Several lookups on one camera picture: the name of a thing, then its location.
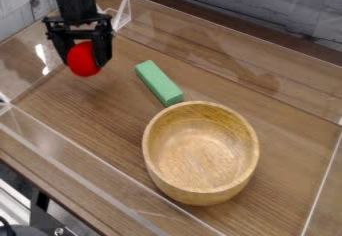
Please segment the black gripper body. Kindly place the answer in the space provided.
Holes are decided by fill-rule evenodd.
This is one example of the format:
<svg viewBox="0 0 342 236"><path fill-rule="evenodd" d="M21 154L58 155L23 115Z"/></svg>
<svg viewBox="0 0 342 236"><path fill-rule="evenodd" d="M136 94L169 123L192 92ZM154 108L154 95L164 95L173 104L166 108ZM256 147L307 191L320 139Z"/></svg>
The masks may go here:
<svg viewBox="0 0 342 236"><path fill-rule="evenodd" d="M110 43L114 38L111 19L109 14L101 13L78 21L66 20L61 16L45 17L47 38L54 44L74 44L77 40Z"/></svg>

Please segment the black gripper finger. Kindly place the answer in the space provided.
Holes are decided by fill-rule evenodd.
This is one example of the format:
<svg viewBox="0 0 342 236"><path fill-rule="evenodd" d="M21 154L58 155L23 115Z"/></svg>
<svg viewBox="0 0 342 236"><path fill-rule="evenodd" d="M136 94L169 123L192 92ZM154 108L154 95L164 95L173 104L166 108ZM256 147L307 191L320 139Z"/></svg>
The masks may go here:
<svg viewBox="0 0 342 236"><path fill-rule="evenodd" d="M103 68L113 59L113 35L95 35L93 37L93 45L97 67Z"/></svg>
<svg viewBox="0 0 342 236"><path fill-rule="evenodd" d="M58 54L62 58L63 63L67 63L69 52L70 52L71 48L75 46L74 40L70 38L66 38L66 39L54 38L53 43L54 43L55 49L58 51Z"/></svg>

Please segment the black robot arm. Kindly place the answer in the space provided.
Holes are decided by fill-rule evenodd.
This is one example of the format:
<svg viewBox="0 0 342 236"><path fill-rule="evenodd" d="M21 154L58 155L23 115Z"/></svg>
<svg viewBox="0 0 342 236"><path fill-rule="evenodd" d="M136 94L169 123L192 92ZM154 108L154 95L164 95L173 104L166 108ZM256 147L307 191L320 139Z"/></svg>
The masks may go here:
<svg viewBox="0 0 342 236"><path fill-rule="evenodd" d="M102 69L113 58L113 16L98 11L97 0L57 0L57 3L59 15L43 18L47 39L66 64L70 64L75 41L89 40L93 45L90 57L95 68Z"/></svg>

